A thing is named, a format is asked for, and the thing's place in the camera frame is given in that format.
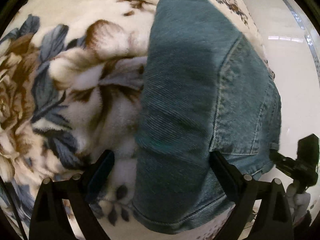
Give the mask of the white gloved right hand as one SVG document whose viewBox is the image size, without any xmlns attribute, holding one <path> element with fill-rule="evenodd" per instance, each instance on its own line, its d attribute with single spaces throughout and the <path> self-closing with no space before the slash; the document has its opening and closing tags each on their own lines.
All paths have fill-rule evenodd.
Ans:
<svg viewBox="0 0 320 240">
<path fill-rule="evenodd" d="M 286 189 L 286 196 L 293 225 L 298 224 L 305 217 L 311 199 L 309 193 L 305 191 L 303 193 L 298 193 L 298 189 L 299 181 L 297 180 L 294 180 Z"/>
</svg>

